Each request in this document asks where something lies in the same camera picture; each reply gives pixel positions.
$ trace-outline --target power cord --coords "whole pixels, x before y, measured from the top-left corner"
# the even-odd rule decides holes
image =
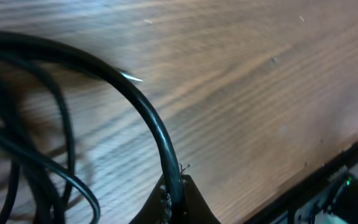
[[[167,193],[172,201],[172,216],[183,211],[183,189],[181,174],[173,145],[162,120],[146,97],[119,72],[102,60],[76,48],[38,37],[0,31],[0,60],[23,69],[37,77],[51,92],[59,107],[63,132],[67,145],[67,168],[37,151],[24,128],[19,109],[12,94],[0,79],[0,148],[12,157],[9,188],[0,213],[0,223],[6,223],[12,211],[19,183],[20,169],[27,179],[36,203],[34,223],[65,223],[65,210],[72,187],[76,188],[93,209],[91,223],[100,218],[100,207],[92,191],[75,176],[75,147],[70,116],[57,83],[48,71],[37,66],[33,60],[47,60],[68,68],[92,74],[105,80],[123,94],[140,113],[150,128],[160,153],[161,165]],[[62,197],[47,170],[65,179]]]

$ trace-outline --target wooden surface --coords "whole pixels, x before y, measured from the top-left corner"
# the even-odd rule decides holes
[[[222,223],[246,220],[358,138],[358,1],[1,0],[0,29],[62,41],[143,79]],[[78,176],[99,198],[101,223],[128,223],[161,174],[151,134],[109,85],[45,66],[67,98]],[[16,95],[40,150],[59,148],[53,100],[11,70],[0,66],[25,80]],[[25,182],[19,195],[12,217],[30,223]],[[68,223],[90,215],[80,200]]]

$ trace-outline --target dust speck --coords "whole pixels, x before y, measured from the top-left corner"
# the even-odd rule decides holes
[[[270,63],[273,64],[273,65],[276,65],[278,64],[280,61],[278,60],[278,58],[274,57],[272,59],[270,59]]]
[[[145,21],[145,22],[146,22],[146,23],[148,23],[148,24],[153,24],[153,22],[152,22],[152,21],[147,20],[147,19],[144,19],[143,21]]]

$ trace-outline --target wood grain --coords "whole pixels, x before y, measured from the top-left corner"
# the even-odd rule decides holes
[[[143,79],[222,223],[243,222],[358,138],[358,1],[0,0],[0,29],[59,40]],[[109,85],[44,66],[69,104],[78,175],[99,198],[101,223],[128,223],[161,174],[151,134]],[[0,72],[25,86],[16,95],[40,150],[61,147],[52,98],[27,74]],[[12,218],[29,223],[25,182],[19,195]],[[90,215],[80,200],[67,220]]]

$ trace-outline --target black cable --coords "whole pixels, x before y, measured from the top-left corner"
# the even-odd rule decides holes
[[[0,212],[0,224],[6,223],[12,212],[12,208],[16,199],[17,187],[19,185],[19,172],[20,164],[18,164],[16,161],[12,161],[11,173],[9,174],[8,193],[6,194],[4,206]]]
[[[62,114],[63,130],[68,146],[68,169],[36,151],[34,143],[32,143],[28,133],[26,133],[23,125],[21,125],[15,103],[11,100],[8,100],[8,102],[4,101],[4,97],[0,95],[0,118],[6,126],[5,128],[0,127],[0,147],[8,152],[12,159],[20,164],[24,170],[24,175],[30,184],[37,205],[34,222],[64,223],[64,209],[67,207],[71,186],[79,190],[85,199],[89,201],[94,215],[92,223],[96,223],[100,216],[99,204],[96,197],[74,175],[74,140],[67,107],[58,85],[52,80],[50,75],[31,62],[31,60],[39,59],[58,62],[69,68],[75,68],[77,71],[99,77],[110,83],[132,103],[145,120],[156,140],[167,193],[170,194],[172,201],[172,217],[177,218],[182,214],[184,196],[180,170],[172,142],[156,110],[131,82],[126,80],[126,78],[107,63],[86,52],[59,42],[29,35],[0,31],[0,59],[35,75],[51,91]],[[45,169],[55,172],[66,180],[65,193],[61,200],[49,196],[51,194],[56,195],[56,188],[53,184],[51,185]],[[11,188],[11,181],[9,182],[9,189],[13,189],[13,187]],[[7,199],[6,204],[7,208],[13,206],[11,199]],[[53,208],[53,216],[49,213],[51,208]]]

